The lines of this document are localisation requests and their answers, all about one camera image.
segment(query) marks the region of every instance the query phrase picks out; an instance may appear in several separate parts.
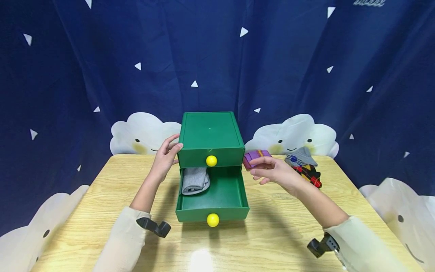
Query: black clamp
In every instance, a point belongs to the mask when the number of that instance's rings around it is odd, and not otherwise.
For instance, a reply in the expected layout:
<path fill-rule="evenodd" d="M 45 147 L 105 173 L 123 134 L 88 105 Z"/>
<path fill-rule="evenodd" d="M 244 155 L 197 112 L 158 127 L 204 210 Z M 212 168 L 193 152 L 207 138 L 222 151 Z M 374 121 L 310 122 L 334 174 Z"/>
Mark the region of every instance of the black clamp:
<path fill-rule="evenodd" d="M 323 239 L 319 242 L 316 238 L 312 239 L 307 245 L 307 248 L 313 253 L 316 258 L 320 258 L 325 252 L 328 251 L 340 251 L 338 243 L 327 232 L 323 236 Z"/>
<path fill-rule="evenodd" d="M 156 222 L 146 217 L 139 218 L 136 220 L 136 223 L 141 226 L 141 228 L 147 229 L 161 238 L 165 238 L 171 230 L 171 226 L 165 221 L 162 221 L 160 225 L 157 225 Z"/>

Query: sleeve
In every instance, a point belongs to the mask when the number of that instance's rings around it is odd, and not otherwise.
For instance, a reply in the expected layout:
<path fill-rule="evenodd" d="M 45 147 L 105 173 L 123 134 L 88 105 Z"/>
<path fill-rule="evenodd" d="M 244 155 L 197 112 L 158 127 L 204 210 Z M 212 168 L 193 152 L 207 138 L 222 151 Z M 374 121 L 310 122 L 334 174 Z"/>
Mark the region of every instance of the sleeve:
<path fill-rule="evenodd" d="M 110 232 L 93 272 L 130 272 L 145 245 L 146 230 L 136 220 L 151 218 L 147 212 L 125 207 Z"/>
<path fill-rule="evenodd" d="M 324 229 L 340 247 L 338 259 L 350 272 L 405 272 L 382 240 L 358 218 L 351 216 L 338 226 Z"/>

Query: green plastic drawer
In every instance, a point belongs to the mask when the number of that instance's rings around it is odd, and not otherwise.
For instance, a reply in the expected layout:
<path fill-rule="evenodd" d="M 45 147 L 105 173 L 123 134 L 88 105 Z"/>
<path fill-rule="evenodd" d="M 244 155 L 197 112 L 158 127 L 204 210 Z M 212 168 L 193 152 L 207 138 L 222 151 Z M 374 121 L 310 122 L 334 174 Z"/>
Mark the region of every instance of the green plastic drawer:
<path fill-rule="evenodd" d="M 208 167 L 206 159 L 217 158 L 215 167 L 239 166 L 245 147 L 233 112 L 186 112 L 181 123 L 178 153 L 180 168 Z"/>
<path fill-rule="evenodd" d="M 207 168 L 210 187 L 196 195 L 183 195 L 184 169 L 180 169 L 180 192 L 176 208 L 179 222 L 206 222 L 215 213 L 220 221 L 244 220 L 249 212 L 241 166 Z"/>

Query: wood grain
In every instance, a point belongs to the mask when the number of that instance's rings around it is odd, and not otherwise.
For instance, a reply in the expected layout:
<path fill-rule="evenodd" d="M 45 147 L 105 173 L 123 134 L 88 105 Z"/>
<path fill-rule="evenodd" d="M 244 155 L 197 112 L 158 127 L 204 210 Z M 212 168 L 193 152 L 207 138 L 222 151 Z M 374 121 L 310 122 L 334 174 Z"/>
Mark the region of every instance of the wood grain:
<path fill-rule="evenodd" d="M 111 157 L 32 271 L 92 271 L 113 223 L 130 204 L 153 159 L 152 155 Z M 335 161 L 323 156 L 315 160 L 322 191 L 367 224 L 410 271 L 422 271 Z M 260 186 L 244 168 L 242 172 L 251 208 L 248 217 L 210 228 L 206 223 L 177 221 L 180 174 L 178 166 L 173 166 L 152 209 L 153 220 L 167 221 L 172 230 L 166 238 L 147 235 L 134 271 L 342 271 L 333 253 L 316 259 L 307 250 L 308 242 L 321 239 L 323 233 L 297 199 L 275 184 Z"/>

